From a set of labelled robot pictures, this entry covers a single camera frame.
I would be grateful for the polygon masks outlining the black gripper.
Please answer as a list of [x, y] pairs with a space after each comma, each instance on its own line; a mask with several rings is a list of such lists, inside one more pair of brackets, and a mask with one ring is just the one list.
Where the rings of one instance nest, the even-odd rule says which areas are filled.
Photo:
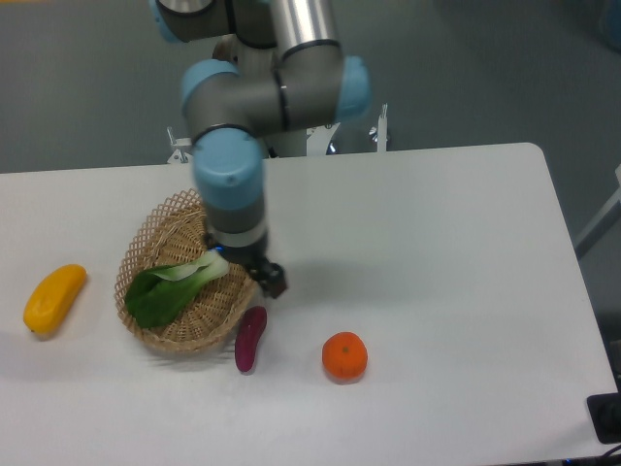
[[215, 250], [226, 261], [243, 266], [266, 297], [278, 299], [288, 284], [284, 269], [267, 258], [268, 238], [268, 234], [264, 234], [248, 246], [232, 247], [219, 243], [212, 233], [203, 235], [208, 250]]

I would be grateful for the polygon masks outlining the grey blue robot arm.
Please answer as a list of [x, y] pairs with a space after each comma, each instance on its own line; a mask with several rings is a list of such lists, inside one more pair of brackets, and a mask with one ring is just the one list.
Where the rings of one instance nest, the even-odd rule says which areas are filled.
[[274, 62], [253, 71], [241, 57], [192, 65], [180, 84], [193, 175], [207, 235], [270, 297], [287, 288], [267, 256], [261, 141], [360, 117], [372, 100], [364, 61], [343, 53], [328, 1], [153, 1], [161, 35], [191, 43], [230, 36]]

